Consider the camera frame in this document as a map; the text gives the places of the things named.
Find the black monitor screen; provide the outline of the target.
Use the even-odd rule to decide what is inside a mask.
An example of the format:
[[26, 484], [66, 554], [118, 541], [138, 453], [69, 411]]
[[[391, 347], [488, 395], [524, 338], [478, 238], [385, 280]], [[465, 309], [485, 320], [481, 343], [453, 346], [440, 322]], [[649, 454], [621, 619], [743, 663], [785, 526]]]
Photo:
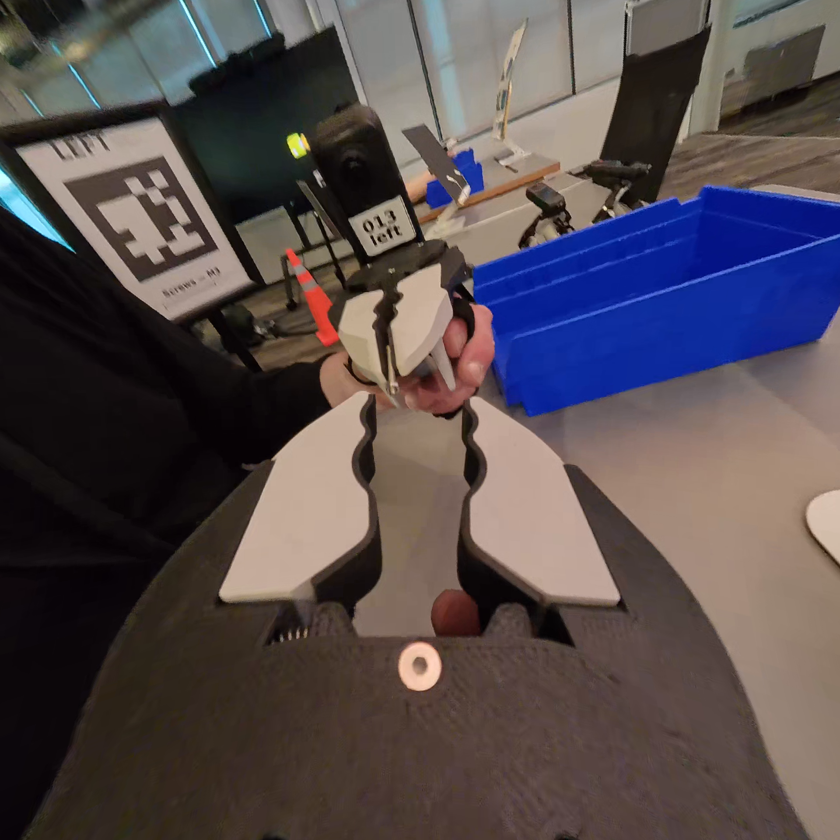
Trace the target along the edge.
[[288, 45], [283, 34], [228, 57], [188, 82], [174, 115], [234, 224], [276, 211], [309, 210], [298, 186], [315, 164], [296, 161], [290, 133], [310, 141], [319, 123], [358, 94], [340, 36], [329, 26]]

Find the curved instruction board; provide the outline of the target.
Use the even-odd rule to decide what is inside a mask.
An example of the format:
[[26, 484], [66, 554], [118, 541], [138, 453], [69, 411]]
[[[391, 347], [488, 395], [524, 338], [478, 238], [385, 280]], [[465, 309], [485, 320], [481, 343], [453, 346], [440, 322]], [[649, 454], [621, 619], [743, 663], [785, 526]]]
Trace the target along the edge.
[[500, 152], [495, 161], [500, 166], [510, 170], [516, 171], [516, 166], [527, 157], [530, 153], [525, 151], [520, 145], [515, 143], [508, 136], [508, 122], [511, 109], [512, 99], [512, 79], [513, 69], [516, 58], [522, 41], [526, 34], [529, 24], [529, 18], [525, 17], [513, 31], [505, 59], [502, 63], [500, 78], [497, 87], [496, 109], [493, 123], [491, 125], [490, 136], [497, 143], [501, 144], [505, 151]]

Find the orange traffic cone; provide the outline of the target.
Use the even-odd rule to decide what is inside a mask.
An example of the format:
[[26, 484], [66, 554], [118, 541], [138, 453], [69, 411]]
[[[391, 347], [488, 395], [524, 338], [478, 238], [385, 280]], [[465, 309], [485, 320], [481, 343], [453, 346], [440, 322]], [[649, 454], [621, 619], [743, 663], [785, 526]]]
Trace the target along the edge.
[[340, 341], [340, 337], [329, 319], [329, 310], [332, 307], [331, 299], [293, 249], [287, 248], [286, 258], [315, 321], [316, 337], [324, 347], [332, 347]]

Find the person's black top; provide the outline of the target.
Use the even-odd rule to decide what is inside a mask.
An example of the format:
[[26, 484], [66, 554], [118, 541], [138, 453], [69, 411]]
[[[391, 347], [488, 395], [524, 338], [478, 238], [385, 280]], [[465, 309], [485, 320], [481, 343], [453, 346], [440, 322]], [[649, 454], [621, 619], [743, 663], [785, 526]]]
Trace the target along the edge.
[[236, 488], [118, 283], [2, 211], [2, 838], [22, 838], [114, 636]]

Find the person's left forearm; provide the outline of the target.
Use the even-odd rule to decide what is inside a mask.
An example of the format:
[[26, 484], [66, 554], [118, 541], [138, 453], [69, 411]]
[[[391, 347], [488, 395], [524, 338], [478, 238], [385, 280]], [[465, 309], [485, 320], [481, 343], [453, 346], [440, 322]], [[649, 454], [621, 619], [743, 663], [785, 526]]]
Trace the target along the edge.
[[161, 370], [190, 424], [211, 449], [236, 466], [279, 452], [332, 409], [322, 387], [331, 353], [320, 360], [255, 373], [225, 359], [130, 294], [133, 330]]

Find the black tilted panel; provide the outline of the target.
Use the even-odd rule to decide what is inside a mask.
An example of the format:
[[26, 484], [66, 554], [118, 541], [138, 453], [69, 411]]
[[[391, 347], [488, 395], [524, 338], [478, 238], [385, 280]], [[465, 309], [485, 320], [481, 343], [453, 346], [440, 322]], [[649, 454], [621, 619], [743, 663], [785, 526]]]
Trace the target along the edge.
[[403, 136], [420, 155], [427, 166], [427, 173], [406, 182], [406, 192], [412, 203], [419, 203], [426, 196], [428, 185], [437, 180], [448, 197], [459, 207], [470, 196], [469, 183], [456, 166], [455, 159], [437, 140], [425, 124], [419, 124], [402, 131]]

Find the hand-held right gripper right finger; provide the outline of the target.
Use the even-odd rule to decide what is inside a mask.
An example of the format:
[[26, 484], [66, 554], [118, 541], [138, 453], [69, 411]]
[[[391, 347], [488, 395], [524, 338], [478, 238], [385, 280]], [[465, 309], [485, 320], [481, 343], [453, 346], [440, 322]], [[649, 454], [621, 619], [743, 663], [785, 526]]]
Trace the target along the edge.
[[562, 458], [483, 398], [462, 414], [468, 485], [457, 575], [488, 624], [523, 606], [533, 624], [561, 607], [612, 609], [622, 597]]

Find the grey wall heater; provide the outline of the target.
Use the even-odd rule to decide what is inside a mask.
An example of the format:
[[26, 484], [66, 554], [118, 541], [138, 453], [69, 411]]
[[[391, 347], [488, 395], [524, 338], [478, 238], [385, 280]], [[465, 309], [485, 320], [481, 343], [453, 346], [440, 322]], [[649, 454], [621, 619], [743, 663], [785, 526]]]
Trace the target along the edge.
[[814, 78], [825, 28], [823, 24], [775, 44], [751, 49], [742, 68], [742, 104], [752, 105], [808, 87]]

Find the wooden-top table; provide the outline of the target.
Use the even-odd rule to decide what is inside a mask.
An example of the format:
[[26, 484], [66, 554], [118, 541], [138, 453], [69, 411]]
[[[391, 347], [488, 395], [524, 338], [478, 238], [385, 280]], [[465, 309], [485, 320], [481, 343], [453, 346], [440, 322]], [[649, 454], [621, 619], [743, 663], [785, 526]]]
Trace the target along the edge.
[[560, 161], [539, 154], [530, 154], [516, 161], [512, 169], [501, 165], [493, 157], [484, 159], [481, 165], [485, 188], [471, 194], [460, 209], [466, 210], [495, 200], [562, 170]]

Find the clear acrylic board stand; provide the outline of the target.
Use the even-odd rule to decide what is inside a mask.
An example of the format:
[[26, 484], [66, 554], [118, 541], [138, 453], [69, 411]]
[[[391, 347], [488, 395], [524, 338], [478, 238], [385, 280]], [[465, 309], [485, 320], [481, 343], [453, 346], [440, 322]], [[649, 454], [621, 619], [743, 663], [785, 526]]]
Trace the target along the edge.
[[805, 525], [816, 543], [839, 565], [839, 489], [812, 499], [805, 508]]

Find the person's left hand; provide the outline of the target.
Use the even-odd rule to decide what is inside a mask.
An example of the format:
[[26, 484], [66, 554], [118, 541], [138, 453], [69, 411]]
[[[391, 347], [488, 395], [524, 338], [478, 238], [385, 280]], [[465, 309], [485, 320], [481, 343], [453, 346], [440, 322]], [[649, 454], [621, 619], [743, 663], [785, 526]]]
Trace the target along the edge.
[[455, 389], [449, 390], [438, 371], [418, 379], [408, 377], [400, 383], [400, 393], [393, 402], [375, 385], [363, 384], [348, 369], [345, 352], [330, 355], [320, 368], [322, 392], [331, 407], [344, 403], [357, 392], [375, 396], [382, 411], [405, 408], [413, 412], [446, 417], [458, 412], [484, 381], [495, 356], [492, 313], [481, 305], [471, 304], [475, 328], [468, 336], [468, 326], [461, 318], [453, 318], [443, 341], [455, 373]]

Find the small black device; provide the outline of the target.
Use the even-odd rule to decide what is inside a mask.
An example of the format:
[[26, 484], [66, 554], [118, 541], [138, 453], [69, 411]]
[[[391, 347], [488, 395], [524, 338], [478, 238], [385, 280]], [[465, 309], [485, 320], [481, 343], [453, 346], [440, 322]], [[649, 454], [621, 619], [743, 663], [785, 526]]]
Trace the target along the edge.
[[545, 182], [536, 182], [527, 187], [525, 195], [538, 208], [539, 215], [521, 234], [519, 249], [545, 244], [574, 232], [571, 214], [561, 193]]

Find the small blue plastic bin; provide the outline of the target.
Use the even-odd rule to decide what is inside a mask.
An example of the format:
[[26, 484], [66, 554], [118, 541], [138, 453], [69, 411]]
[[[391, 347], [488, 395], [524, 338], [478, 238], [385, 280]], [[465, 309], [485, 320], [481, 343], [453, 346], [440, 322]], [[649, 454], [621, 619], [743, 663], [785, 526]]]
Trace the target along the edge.
[[[469, 185], [469, 197], [485, 190], [485, 176], [482, 163], [476, 158], [473, 148], [464, 148], [455, 154], [454, 166]], [[445, 185], [438, 179], [432, 180], [426, 187], [426, 204], [435, 209], [452, 202]]]

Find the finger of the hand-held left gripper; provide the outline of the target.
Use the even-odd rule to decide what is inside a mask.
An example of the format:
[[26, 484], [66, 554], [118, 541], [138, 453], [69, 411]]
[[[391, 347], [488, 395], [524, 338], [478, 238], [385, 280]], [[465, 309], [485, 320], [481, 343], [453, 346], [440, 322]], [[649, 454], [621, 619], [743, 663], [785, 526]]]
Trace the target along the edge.
[[347, 297], [338, 316], [337, 332], [349, 356], [351, 370], [365, 384], [387, 387], [385, 343], [380, 313], [382, 290], [369, 290]]
[[444, 380], [455, 378], [443, 342], [454, 310], [442, 277], [443, 267], [432, 265], [396, 283], [398, 299], [394, 304], [390, 338], [395, 369], [400, 376], [412, 375], [431, 360]]

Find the black office chair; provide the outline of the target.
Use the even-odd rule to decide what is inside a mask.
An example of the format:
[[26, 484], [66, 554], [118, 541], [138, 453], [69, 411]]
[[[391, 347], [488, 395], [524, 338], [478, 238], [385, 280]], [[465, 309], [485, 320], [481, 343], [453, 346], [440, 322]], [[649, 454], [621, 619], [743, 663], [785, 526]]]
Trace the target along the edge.
[[579, 177], [607, 190], [592, 223], [658, 198], [711, 34], [710, 2], [626, 2], [623, 69], [598, 160]]

